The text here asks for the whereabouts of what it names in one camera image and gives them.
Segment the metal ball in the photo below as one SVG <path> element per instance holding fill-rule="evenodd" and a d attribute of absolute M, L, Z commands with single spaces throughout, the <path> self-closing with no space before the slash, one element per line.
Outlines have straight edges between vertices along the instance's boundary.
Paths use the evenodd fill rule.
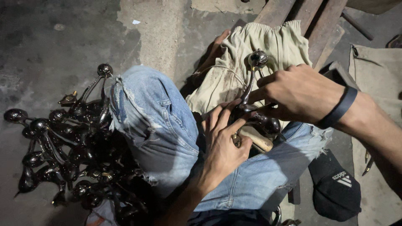
<path fill-rule="evenodd" d="M 20 123 L 28 117 L 28 113 L 22 109 L 13 108 L 6 111 L 3 115 L 4 120 L 11 123 Z"/>
<path fill-rule="evenodd" d="M 64 109 L 56 109 L 52 110 L 49 114 L 49 119 L 52 122 L 58 122 L 63 120 L 64 116 L 67 114 L 67 111 Z"/>
<path fill-rule="evenodd" d="M 103 201 L 103 197 L 99 194 L 89 194 L 85 196 L 81 201 L 81 206 L 85 210 L 90 210 L 92 208 L 98 207 Z"/>
<path fill-rule="evenodd" d="M 113 68 L 112 66 L 108 64 L 100 64 L 98 66 L 98 75 L 99 76 L 104 76 L 106 78 L 112 76 L 113 74 Z"/>
<path fill-rule="evenodd" d="M 251 67 L 263 68 L 268 63 L 268 56 L 264 51 L 258 49 L 249 55 L 248 63 Z"/>
<path fill-rule="evenodd" d="M 29 127 L 25 127 L 22 131 L 22 134 L 26 139 L 33 140 L 36 138 L 36 133 L 32 131 Z"/>
<path fill-rule="evenodd" d="M 72 194 L 76 200 L 89 194 L 91 182 L 87 180 L 79 181 L 72 190 Z"/>
<path fill-rule="evenodd" d="M 41 151 L 31 152 L 24 156 L 23 165 L 29 168 L 35 168 L 46 162 L 45 154 Z"/>
<path fill-rule="evenodd" d="M 43 134 L 49 130 L 49 120 L 44 118 L 34 119 L 29 124 L 29 128 L 38 134 Z"/>

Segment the metal sculpture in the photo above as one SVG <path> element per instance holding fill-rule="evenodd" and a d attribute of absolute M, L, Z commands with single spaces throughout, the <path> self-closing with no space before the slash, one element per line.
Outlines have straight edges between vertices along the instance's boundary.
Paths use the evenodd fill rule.
<path fill-rule="evenodd" d="M 255 72 L 259 71 L 260 77 L 264 77 L 262 68 L 265 67 L 268 63 L 268 56 L 267 54 L 258 49 L 252 52 L 248 57 L 248 63 L 251 67 L 251 77 L 250 81 L 244 91 L 243 95 L 241 96 L 241 102 L 238 104 L 232 111 L 230 116 L 230 122 L 233 123 L 237 119 L 241 118 L 244 114 L 255 112 L 251 118 L 247 121 L 245 125 L 252 126 L 255 128 L 261 135 L 263 136 L 270 136 L 270 135 L 281 135 L 281 125 L 279 120 L 276 118 L 268 117 L 264 115 L 262 112 L 258 110 L 257 107 L 248 103 L 248 98 L 250 96 L 252 86 L 255 80 Z M 240 130 L 236 132 L 232 136 L 234 144 L 239 147 L 241 145 L 240 137 L 238 133 Z"/>
<path fill-rule="evenodd" d="M 84 209 L 90 210 L 99 206 L 103 199 L 111 199 L 116 203 L 117 222 L 131 224 L 138 219 L 148 222 L 155 209 L 150 184 L 144 180 L 125 138 L 119 132 L 109 130 L 112 118 L 105 83 L 113 76 L 113 69 L 108 64 L 101 64 L 97 72 L 98 77 L 79 99 L 74 91 L 58 102 L 61 107 L 70 107 L 68 111 L 63 108 L 52 110 L 48 119 L 30 118 L 22 109 L 4 113 L 6 121 L 22 124 L 22 135 L 31 140 L 22 160 L 23 173 L 15 196 L 30 192 L 46 181 L 59 187 L 52 201 L 54 206 L 68 203 L 67 187 L 72 194 L 70 201 L 81 201 Z M 101 79 L 104 80 L 100 100 L 87 102 Z M 35 150 L 36 143 L 40 150 Z M 77 182 L 81 177 L 96 182 Z"/>

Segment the forearm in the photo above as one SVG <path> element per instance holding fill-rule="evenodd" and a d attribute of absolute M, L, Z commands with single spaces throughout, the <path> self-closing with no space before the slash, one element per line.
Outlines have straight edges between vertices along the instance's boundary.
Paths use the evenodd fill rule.
<path fill-rule="evenodd" d="M 364 93 L 358 94 L 335 128 L 367 148 L 389 186 L 402 198 L 402 129 Z"/>
<path fill-rule="evenodd" d="M 211 191 L 209 182 L 198 175 L 193 178 L 187 188 L 177 197 L 168 211 L 155 222 L 155 226 L 181 226 L 187 223 L 189 216 Z"/>

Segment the pile of metal figurines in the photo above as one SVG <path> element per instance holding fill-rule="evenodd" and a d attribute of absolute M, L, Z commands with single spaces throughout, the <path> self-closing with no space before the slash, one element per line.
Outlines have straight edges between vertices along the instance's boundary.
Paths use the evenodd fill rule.
<path fill-rule="evenodd" d="M 68 188 L 68 200 L 81 201 L 87 210 L 99 206 L 104 199 L 113 200 L 120 225 L 148 220 L 155 203 L 150 184 L 134 161 L 125 138 L 118 131 L 109 130 L 112 118 L 105 82 L 112 73 L 110 65 L 99 65 L 98 78 L 79 99 L 74 91 L 58 102 L 69 110 L 53 110 L 48 119 L 30 118 L 22 109 L 4 113 L 6 121 L 22 124 L 22 135 L 31 140 L 22 160 L 23 173 L 16 196 L 34 190 L 41 182 L 51 182 L 59 187 L 52 201 L 54 206 L 67 204 Z M 101 79 L 101 99 L 87 103 Z M 40 150 L 35 150 L 36 143 Z M 62 148 L 70 151 L 66 154 Z M 80 177 L 88 180 L 76 182 Z"/>

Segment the blue jeans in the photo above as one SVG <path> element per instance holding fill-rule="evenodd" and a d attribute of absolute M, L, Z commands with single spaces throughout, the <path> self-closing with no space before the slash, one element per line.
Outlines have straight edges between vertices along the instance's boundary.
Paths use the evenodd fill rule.
<path fill-rule="evenodd" d="M 174 83 L 161 72 L 134 66 L 111 89 L 114 128 L 126 137 L 160 198 L 169 196 L 189 176 L 203 155 L 198 129 Z M 286 141 L 242 163 L 210 192 L 195 211 L 267 208 L 274 210 L 310 162 L 323 152 L 332 128 L 291 122 Z"/>

